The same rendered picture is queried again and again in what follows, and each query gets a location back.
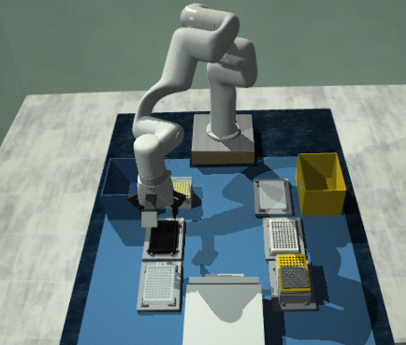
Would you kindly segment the blue flat mat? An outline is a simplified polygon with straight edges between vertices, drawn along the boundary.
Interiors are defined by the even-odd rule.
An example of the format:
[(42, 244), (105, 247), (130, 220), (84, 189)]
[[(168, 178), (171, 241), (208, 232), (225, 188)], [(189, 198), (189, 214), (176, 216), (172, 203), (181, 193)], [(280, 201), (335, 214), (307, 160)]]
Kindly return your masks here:
[[(184, 218), (180, 311), (137, 312), (146, 227), (108, 220), (94, 263), (77, 345), (182, 345), (186, 284), (205, 274), (259, 277), (265, 345), (376, 345), (344, 209), (301, 216), (297, 156), (256, 157), (257, 166), (190, 167), (165, 159), (170, 177), (192, 177)], [(292, 216), (255, 216), (254, 179), (288, 179)], [(316, 310), (272, 311), (263, 218), (300, 218)]]

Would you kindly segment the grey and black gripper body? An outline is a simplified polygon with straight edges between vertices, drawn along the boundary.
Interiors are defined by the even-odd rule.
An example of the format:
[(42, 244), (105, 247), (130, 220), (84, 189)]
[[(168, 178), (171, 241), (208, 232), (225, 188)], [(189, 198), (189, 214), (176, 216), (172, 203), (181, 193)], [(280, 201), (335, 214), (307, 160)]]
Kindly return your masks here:
[(145, 205), (146, 194), (157, 194), (157, 207), (171, 206), (174, 203), (173, 191), (174, 187), (170, 176), (167, 176), (163, 183), (156, 186), (144, 185), (138, 176), (138, 201), (141, 206)]

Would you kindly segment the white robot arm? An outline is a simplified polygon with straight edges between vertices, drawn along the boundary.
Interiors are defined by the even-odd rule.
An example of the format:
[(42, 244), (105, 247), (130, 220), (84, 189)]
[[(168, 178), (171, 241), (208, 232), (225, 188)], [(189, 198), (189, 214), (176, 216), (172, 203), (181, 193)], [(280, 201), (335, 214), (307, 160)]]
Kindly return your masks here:
[(150, 117), (152, 110), (163, 97), (191, 88), (198, 61), (208, 63), (210, 123), (207, 134), (216, 140), (230, 140), (239, 134), (235, 86), (250, 88), (257, 79), (254, 44), (237, 37), (239, 18), (235, 14), (192, 4), (182, 11), (181, 24), (191, 28), (175, 31), (162, 78), (140, 100), (133, 123), (139, 179), (147, 186), (159, 185), (171, 176), (164, 157), (175, 150), (184, 137), (179, 124)]

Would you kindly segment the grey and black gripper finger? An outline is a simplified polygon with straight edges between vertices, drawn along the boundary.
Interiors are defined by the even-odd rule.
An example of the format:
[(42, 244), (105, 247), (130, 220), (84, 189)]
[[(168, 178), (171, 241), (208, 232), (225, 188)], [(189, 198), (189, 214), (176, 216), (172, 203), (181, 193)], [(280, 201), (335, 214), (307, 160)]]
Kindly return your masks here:
[(176, 219), (176, 215), (178, 215), (178, 207), (182, 205), (182, 203), (185, 201), (186, 199), (186, 195), (185, 194), (181, 194), (179, 192), (173, 191), (173, 196), (179, 198), (178, 200), (176, 200), (174, 198), (174, 203), (173, 205), (171, 205), (172, 207), (172, 214), (173, 214), (173, 219)]
[(130, 194), (128, 196), (128, 201), (132, 203), (133, 206), (137, 207), (138, 210), (140, 211), (140, 215), (141, 215), (141, 211), (144, 209), (144, 206), (141, 206), (138, 202), (138, 200), (136, 200), (136, 198), (138, 198), (138, 192)]

